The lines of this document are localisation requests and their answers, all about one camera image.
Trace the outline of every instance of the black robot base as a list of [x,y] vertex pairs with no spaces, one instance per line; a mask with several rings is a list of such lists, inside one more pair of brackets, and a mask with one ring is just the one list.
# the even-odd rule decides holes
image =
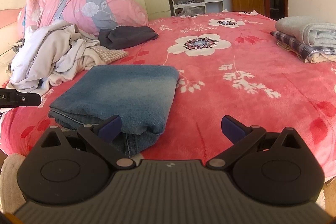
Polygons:
[[232,147],[200,160],[132,159],[108,143],[114,116],[97,127],[51,127],[22,163],[25,224],[327,224],[314,202],[324,173],[294,128],[269,133],[222,120]]

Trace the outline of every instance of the pink bedspread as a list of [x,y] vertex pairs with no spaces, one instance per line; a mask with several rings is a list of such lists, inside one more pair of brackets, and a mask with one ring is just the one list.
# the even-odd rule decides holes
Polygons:
[[[221,133],[228,114],[246,125],[280,132],[294,127],[325,171],[336,175],[336,65],[304,64],[279,48],[274,21],[238,12],[152,21],[157,40],[128,49],[114,64],[174,66],[180,72],[164,134],[146,159],[206,161],[231,146]],[[50,103],[83,76],[53,87],[38,108],[9,111],[0,148],[26,155],[55,121]]]

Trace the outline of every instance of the blue gripper pad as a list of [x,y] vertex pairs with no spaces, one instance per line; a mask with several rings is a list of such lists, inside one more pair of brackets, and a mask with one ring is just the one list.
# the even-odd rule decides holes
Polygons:
[[221,128],[222,128],[223,134],[233,144],[239,142],[242,138],[246,137],[245,131],[241,127],[239,127],[237,124],[230,121],[225,116],[222,118]]
[[95,129],[97,130],[98,137],[107,143],[111,143],[119,135],[121,125],[121,117],[113,115],[111,118],[105,120],[103,124],[95,127]]

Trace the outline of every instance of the desk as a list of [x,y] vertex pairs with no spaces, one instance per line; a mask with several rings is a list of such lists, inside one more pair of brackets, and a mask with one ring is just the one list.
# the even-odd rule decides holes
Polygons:
[[210,3],[218,3],[221,4],[222,9],[218,9],[218,12],[221,12],[225,9],[224,7],[224,0],[197,0],[198,2],[195,3],[187,3],[187,4],[177,4],[180,1],[185,2],[188,0],[169,0],[170,3],[170,10],[172,15],[176,16],[178,13],[176,10],[178,9],[183,9],[185,6],[190,6],[190,7],[204,7],[204,12],[207,13],[207,5]]

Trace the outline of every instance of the plastic bag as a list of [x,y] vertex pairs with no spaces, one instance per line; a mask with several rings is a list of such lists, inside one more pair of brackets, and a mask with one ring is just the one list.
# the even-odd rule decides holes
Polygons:
[[203,9],[201,7],[190,7],[186,6],[183,8],[181,13],[179,13],[177,16],[195,16],[195,15],[200,15],[204,14]]

